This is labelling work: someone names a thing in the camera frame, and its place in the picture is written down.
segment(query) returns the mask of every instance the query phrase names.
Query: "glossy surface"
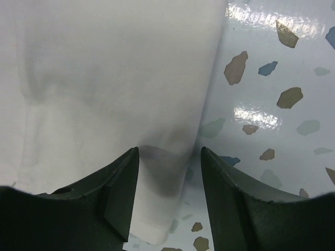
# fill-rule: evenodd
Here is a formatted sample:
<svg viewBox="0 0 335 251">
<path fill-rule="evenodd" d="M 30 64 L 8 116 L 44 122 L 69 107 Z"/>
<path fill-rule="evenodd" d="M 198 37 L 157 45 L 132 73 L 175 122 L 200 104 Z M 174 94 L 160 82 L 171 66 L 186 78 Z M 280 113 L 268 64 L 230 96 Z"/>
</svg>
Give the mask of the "glossy surface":
<svg viewBox="0 0 335 251">
<path fill-rule="evenodd" d="M 335 190 L 335 50 L 332 37 L 326 39 L 335 26 L 334 6 L 332 0 L 230 1 L 201 126 L 225 120 L 221 130 L 206 131 L 213 137 L 198 137 L 196 156 L 205 145 L 220 156 L 240 159 L 235 167 L 248 175 L 304 197 Z M 225 68 L 243 51 L 248 59 L 242 78 L 229 85 Z M 271 62 L 277 65 L 269 75 L 258 74 Z M 202 236 L 213 251 L 197 158 L 193 178 L 184 185 L 178 227 L 168 241 L 154 247 L 131 238 L 127 250 L 196 250 L 194 240 Z M 183 221 L 188 214 L 192 217 Z M 195 222 L 204 228 L 193 233 Z"/>
</svg>

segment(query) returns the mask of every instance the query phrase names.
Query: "white towel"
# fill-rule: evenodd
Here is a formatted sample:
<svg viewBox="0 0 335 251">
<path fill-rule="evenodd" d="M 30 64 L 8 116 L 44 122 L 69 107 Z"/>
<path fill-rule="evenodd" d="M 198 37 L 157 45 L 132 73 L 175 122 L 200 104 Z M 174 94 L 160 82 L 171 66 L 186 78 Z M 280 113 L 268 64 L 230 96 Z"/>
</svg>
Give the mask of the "white towel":
<svg viewBox="0 0 335 251">
<path fill-rule="evenodd" d="M 225 0 L 15 0 L 26 104 L 16 187 L 53 192 L 139 146 L 131 233 L 163 243 L 225 7 Z"/>
</svg>

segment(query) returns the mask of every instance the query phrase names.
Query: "beige speck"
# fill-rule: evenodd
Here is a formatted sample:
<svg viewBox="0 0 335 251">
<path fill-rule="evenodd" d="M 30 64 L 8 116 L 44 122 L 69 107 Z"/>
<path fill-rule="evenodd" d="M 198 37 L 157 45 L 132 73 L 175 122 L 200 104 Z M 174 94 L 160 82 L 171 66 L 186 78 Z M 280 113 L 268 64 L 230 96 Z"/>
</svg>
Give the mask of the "beige speck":
<svg viewBox="0 0 335 251">
<path fill-rule="evenodd" d="M 229 85 L 238 84 L 245 70 L 245 62 L 248 59 L 248 53 L 243 51 L 240 55 L 234 56 L 225 68 L 225 76 Z"/>
<path fill-rule="evenodd" d="M 200 231 L 201 229 L 203 229 L 203 226 L 200 222 L 196 222 L 194 223 L 193 227 L 192 227 L 192 232 L 198 232 Z"/>
<path fill-rule="evenodd" d="M 299 196 L 309 198 L 308 193 L 303 188 L 300 188 Z"/>
<path fill-rule="evenodd" d="M 299 87 L 292 87 L 281 93 L 278 99 L 277 106 L 282 109 L 291 109 L 298 101 L 304 97 L 302 89 Z"/>
<path fill-rule="evenodd" d="M 287 47 L 294 48 L 299 38 L 278 20 L 276 20 L 276 28 L 280 43 Z"/>
<path fill-rule="evenodd" d="M 193 246 L 197 251 L 207 251 L 209 249 L 209 241 L 206 238 L 198 237 L 195 239 Z"/>
<path fill-rule="evenodd" d="M 331 181 L 333 182 L 333 184 L 335 185 L 335 171 L 329 168 L 326 168 L 327 174 L 329 176 L 329 178 L 331 179 Z"/>
<path fill-rule="evenodd" d="M 161 251 L 182 251 L 180 248 L 164 247 Z"/>
<path fill-rule="evenodd" d="M 268 161 L 270 159 L 274 158 L 274 150 L 273 149 L 267 149 L 261 156 L 260 160 L 262 161 Z"/>
<path fill-rule="evenodd" d="M 251 124 L 246 124 L 243 126 L 242 130 L 245 132 L 247 135 L 251 135 L 252 133 L 255 133 L 258 130 L 257 125 L 251 125 Z"/>
</svg>

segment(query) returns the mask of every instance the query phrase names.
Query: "blue speck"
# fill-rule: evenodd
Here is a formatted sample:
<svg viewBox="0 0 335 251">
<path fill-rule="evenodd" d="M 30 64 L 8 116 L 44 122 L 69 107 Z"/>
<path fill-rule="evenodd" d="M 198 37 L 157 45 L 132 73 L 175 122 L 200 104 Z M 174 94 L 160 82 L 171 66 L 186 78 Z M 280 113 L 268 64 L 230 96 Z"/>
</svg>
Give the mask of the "blue speck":
<svg viewBox="0 0 335 251">
<path fill-rule="evenodd" d="M 262 66 L 261 68 L 259 68 L 258 74 L 263 76 L 270 75 L 274 71 L 274 69 L 276 69 L 277 64 L 278 64 L 277 61 L 273 61 L 272 63 Z"/>
<path fill-rule="evenodd" d="M 326 35 L 326 40 L 335 49 L 335 27 L 331 27 L 328 34 Z"/>
<path fill-rule="evenodd" d="M 235 166 L 237 163 L 240 163 L 241 160 L 239 158 L 232 158 L 229 156 L 220 156 L 220 158 L 222 158 L 225 162 L 227 162 L 228 164 Z"/>
</svg>

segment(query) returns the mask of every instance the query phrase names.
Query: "white fabric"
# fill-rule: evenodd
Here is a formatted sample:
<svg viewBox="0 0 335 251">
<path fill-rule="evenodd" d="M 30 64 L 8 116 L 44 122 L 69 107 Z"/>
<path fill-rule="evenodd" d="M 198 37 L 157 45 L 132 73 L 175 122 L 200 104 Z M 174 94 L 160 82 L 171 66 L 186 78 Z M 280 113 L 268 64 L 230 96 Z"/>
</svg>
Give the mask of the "white fabric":
<svg viewBox="0 0 335 251">
<path fill-rule="evenodd" d="M 17 61 L 10 58 L 13 76 L 3 70 L 1 77 L 18 92 L 17 62 L 26 110 L 21 100 L 9 122 L 25 124 L 25 136 L 20 130 L 6 136 L 2 129 L 4 141 L 14 134 L 19 140 L 15 161 L 2 166 L 1 173 L 12 173 L 10 182 L 0 181 L 53 192 L 139 146 L 131 233 L 164 242 L 194 146 L 225 1 L 1 3 L 14 13 L 7 20 L 15 17 L 16 42 L 7 42 L 17 50 Z"/>
</svg>

